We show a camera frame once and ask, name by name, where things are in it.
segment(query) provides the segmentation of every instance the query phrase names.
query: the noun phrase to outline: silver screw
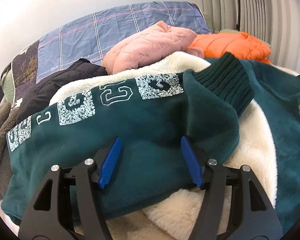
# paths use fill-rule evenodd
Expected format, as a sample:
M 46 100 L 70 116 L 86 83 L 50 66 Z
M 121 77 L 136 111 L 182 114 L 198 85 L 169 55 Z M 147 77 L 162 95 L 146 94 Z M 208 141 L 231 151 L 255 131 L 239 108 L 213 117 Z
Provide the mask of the silver screw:
M 85 161 L 84 161 L 84 164 L 85 165 L 92 165 L 94 163 L 94 160 L 93 159 L 86 159 Z
M 60 169 L 59 165 L 52 165 L 51 170 L 52 171 L 58 171 Z
M 215 166 L 215 165 L 217 165 L 217 160 L 215 160 L 215 159 L 209 159 L 208 160 L 208 163 L 210 164 L 210 165 L 212 165 L 212 166 Z
M 243 166 L 242 166 L 242 169 L 243 169 L 244 171 L 250 171 L 250 170 L 251 170 L 251 168 L 250 168 L 248 165 L 243 165 Z

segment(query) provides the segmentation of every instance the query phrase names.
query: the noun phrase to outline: pink stripe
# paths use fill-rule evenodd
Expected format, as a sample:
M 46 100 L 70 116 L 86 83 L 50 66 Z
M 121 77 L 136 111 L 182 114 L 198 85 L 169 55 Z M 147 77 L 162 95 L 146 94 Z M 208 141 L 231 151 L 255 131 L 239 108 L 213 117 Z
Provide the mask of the pink stripe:
M 168 9 L 171 9 L 171 10 L 178 10 L 178 11 L 191 11 L 190 8 L 168 8 Z M 134 11 L 134 13 L 145 12 L 145 11 L 149 11 L 149 10 L 165 11 L 166 8 L 157 9 L 157 8 L 150 7 L 150 8 L 147 8 L 147 9 L 136 10 L 136 11 Z M 86 27 L 88 27 L 88 26 L 90 26 L 90 25 L 92 25 L 92 24 L 94 24 L 94 23 L 97 23 L 97 22 L 100 22 L 100 21 L 103 21 L 103 20 L 107 20 L 107 19 L 116 17 L 116 16 L 118 16 L 118 15 L 125 15 L 125 14 L 131 14 L 131 12 L 116 13 L 116 14 L 113 14 L 113 15 L 110 15 L 110 16 L 107 16 L 107 17 L 98 19 L 98 20 L 96 20 L 96 21 L 94 21 L 94 22 L 89 22 L 89 23 L 87 23 L 87 24 L 85 24 L 85 25 L 82 25 L 82 26 L 80 26 L 80 27 L 74 28 L 74 29 L 71 30 L 71 31 L 68 31 L 68 32 L 66 32 L 66 33 L 63 33 L 61 36 L 62 36 L 62 37 L 63 37 L 63 36 L 66 36 L 66 35 L 68 35 L 68 34 L 70 34 L 70 33 L 74 33 L 74 32 L 76 32 L 76 31 L 78 31 L 78 30 L 84 29 L 84 28 L 86 28 Z M 45 45 L 51 43 L 52 41 L 54 41 L 54 40 L 56 40 L 56 39 L 59 39 L 59 36 L 56 36 L 56 37 L 52 38 L 52 39 L 49 40 L 49 41 L 46 41 L 46 42 L 43 42 L 43 43 L 39 44 L 38 49 L 40 49 L 41 47 L 43 47 L 43 46 L 45 46 Z

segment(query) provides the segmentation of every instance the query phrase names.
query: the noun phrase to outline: blue plaid fabric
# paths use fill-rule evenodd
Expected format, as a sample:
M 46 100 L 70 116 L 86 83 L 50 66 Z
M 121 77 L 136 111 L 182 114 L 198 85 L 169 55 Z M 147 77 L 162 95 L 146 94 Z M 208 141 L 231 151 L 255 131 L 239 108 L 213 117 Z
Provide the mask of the blue plaid fabric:
M 99 65 L 119 41 L 158 21 L 197 34 L 211 33 L 198 8 L 188 2 L 137 3 L 94 12 L 40 38 L 36 82 L 79 58 Z

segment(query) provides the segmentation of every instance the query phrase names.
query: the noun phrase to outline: pile of clothes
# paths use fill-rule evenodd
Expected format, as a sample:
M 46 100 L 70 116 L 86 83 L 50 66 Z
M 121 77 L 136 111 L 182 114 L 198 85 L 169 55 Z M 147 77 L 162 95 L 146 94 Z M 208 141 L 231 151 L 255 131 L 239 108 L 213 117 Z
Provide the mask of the pile of clothes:
M 113 238 L 187 239 L 204 196 L 181 155 L 188 135 L 228 167 L 248 164 L 286 232 L 300 215 L 300 75 L 271 66 L 270 53 L 247 33 L 159 21 L 100 65 L 81 58 L 45 77 L 0 106 L 2 209 L 20 224 L 52 165 L 75 166 L 119 136 L 116 178 L 98 194 Z M 230 198 L 228 189 L 220 232 Z

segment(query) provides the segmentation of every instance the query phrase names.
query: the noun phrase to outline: pink garment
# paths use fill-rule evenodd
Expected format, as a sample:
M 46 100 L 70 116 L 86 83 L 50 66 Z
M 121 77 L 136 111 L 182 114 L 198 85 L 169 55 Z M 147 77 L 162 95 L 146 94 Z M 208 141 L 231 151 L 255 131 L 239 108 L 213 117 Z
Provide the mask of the pink garment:
M 101 65 L 108 74 L 155 63 L 175 51 L 204 58 L 201 48 L 190 48 L 197 34 L 186 28 L 171 27 L 160 21 L 120 41 L 109 50 Z

